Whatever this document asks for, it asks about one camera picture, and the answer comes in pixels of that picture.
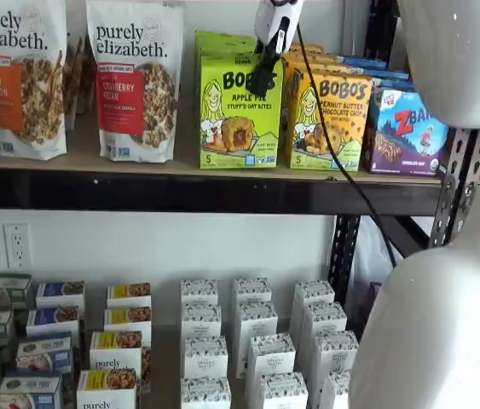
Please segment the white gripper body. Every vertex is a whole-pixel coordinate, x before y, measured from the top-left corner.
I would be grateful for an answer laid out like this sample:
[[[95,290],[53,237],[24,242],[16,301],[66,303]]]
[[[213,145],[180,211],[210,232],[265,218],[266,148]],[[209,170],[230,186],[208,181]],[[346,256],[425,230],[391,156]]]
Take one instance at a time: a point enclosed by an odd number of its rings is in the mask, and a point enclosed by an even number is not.
[[[270,49],[276,54],[286,53],[292,44],[304,0],[261,1],[254,22],[257,36],[256,53]]]

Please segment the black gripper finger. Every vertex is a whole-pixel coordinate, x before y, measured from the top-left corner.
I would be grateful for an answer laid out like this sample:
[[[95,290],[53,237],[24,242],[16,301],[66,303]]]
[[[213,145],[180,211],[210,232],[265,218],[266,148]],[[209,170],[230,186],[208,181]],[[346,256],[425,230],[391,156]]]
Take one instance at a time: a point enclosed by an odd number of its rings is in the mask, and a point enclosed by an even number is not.
[[[258,97],[265,97],[269,89],[275,87],[275,67],[282,67],[281,51],[283,42],[271,40],[264,45],[261,40],[257,41],[254,55],[257,57],[257,64],[252,72],[252,79],[249,83],[249,91]]]

